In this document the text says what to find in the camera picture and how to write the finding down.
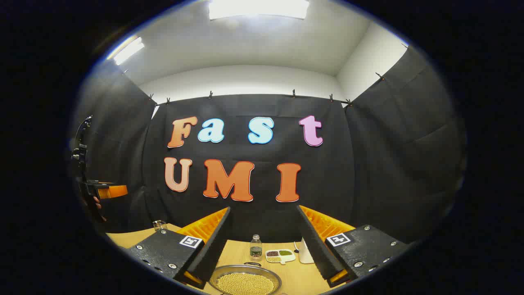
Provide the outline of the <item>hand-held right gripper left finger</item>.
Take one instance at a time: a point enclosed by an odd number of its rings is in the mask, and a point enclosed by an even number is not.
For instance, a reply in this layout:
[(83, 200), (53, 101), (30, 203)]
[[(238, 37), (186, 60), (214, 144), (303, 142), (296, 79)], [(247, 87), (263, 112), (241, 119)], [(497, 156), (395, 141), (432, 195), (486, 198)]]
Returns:
[(228, 240), (230, 213), (226, 207), (179, 230), (157, 230), (125, 252), (168, 279), (203, 289)]

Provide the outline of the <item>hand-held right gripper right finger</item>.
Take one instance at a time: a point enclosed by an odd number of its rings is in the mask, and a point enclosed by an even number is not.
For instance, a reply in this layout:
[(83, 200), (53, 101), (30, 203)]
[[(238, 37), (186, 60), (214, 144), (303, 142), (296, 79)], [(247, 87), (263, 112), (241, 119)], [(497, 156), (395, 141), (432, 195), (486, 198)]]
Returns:
[(412, 247), (372, 225), (350, 226), (302, 205), (296, 214), (309, 254), (331, 288), (378, 272)]

